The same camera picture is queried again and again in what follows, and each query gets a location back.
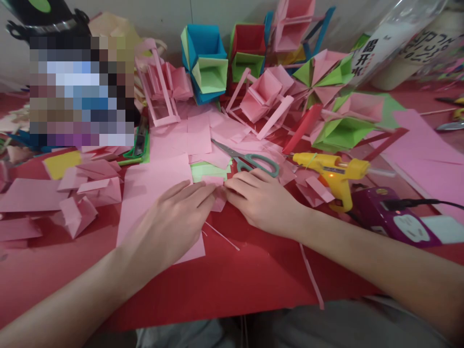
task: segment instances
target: glue gun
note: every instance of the glue gun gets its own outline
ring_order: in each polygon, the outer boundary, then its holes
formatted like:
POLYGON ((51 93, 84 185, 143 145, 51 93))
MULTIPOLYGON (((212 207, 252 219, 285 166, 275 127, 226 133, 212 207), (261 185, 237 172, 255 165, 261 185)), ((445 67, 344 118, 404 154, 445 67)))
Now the glue gun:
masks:
POLYGON ((368 172, 394 176, 394 172, 370 168, 368 161, 360 159, 346 163, 340 156, 308 152, 294 154, 292 159, 302 167, 315 170, 324 178, 335 197, 329 207, 338 213, 345 213, 353 207, 348 180, 360 180, 368 172))

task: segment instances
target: table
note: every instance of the table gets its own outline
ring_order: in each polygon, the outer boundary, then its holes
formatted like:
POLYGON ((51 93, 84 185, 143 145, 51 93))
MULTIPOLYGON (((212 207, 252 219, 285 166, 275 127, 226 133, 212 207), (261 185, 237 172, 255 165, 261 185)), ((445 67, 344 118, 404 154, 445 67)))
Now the table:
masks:
MULTIPOLYGON (((448 91, 436 96, 462 92, 464 90, 448 91)), ((401 86, 392 95, 403 106, 419 112, 449 108, 435 102, 435 94, 430 92, 409 91, 401 86)), ((444 123, 447 117, 448 114, 430 115, 426 119, 436 126, 444 123)), ((462 132, 445 134, 444 139, 464 151, 462 132)), ((48 179, 41 163, 44 158, 15 168, 13 176, 48 179)), ((388 168, 381 158, 375 159, 373 165, 388 168)), ((402 198, 419 197, 399 177, 383 178, 376 183, 402 192, 402 198)), ((287 188, 296 199, 304 202, 294 182, 287 188)), ((97 210, 98 218, 75 240, 65 231, 59 212, 42 217, 37 222, 43 237, 32 240, 30 249, 3 257, 5 259, 0 262, 0 328, 79 276, 115 247, 120 204, 97 210)), ((334 214, 326 206, 321 210, 334 214)), ((436 213, 427 206, 415 208, 415 212, 420 216, 436 213)), ((236 251, 205 226, 206 257, 174 265, 154 278, 118 309, 102 329, 124 331, 317 303, 296 242, 251 227, 230 204, 226 204, 222 213, 211 213, 207 221, 241 251, 236 251)), ((464 243, 428 251, 464 265, 464 243)), ((307 250, 306 254, 325 301, 379 293, 373 285, 320 254, 312 250, 307 250)))

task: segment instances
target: gray pants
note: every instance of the gray pants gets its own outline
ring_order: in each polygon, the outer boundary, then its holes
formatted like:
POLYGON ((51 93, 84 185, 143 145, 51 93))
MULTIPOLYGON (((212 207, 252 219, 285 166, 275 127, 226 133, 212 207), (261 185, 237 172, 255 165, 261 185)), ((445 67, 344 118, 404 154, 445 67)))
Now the gray pants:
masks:
POLYGON ((450 347, 427 323, 386 298, 327 302, 243 317, 137 330, 137 348, 450 347))

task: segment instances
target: scissor blade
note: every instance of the scissor blade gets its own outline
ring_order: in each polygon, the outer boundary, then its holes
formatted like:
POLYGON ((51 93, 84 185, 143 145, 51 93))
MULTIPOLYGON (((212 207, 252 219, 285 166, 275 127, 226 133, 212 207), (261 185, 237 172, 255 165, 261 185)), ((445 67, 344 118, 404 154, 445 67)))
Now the scissor blade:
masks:
POLYGON ((211 141, 216 144, 222 151, 226 152, 229 154, 230 157, 243 157, 241 153, 238 153, 235 150, 232 150, 230 147, 225 146, 224 144, 221 144, 220 142, 217 142, 213 138, 211 138, 211 141))

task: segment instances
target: scissor handle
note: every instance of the scissor handle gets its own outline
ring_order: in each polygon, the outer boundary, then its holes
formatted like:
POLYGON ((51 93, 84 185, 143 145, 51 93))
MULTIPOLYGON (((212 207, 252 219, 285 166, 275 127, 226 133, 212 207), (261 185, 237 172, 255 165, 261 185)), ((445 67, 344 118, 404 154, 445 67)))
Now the scissor handle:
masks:
MULTIPOLYGON (((275 163, 273 160, 271 160, 271 159, 269 159, 269 158, 267 158, 265 156, 257 155, 257 154, 246 154, 244 159, 248 163, 250 163, 252 166, 255 166, 255 168, 260 168, 261 170, 265 171, 266 173, 268 173, 272 177, 277 177, 279 175, 279 170, 280 170, 279 165, 277 163, 275 163), (262 160, 262 161, 264 161, 266 163, 269 163, 274 168, 274 171, 270 172, 269 170, 267 170, 266 168, 261 166, 258 162, 256 162, 254 159, 262 160)), ((237 161, 237 171, 241 172, 243 169, 246 169, 247 171, 253 170, 253 168, 250 167, 245 162, 237 161)))

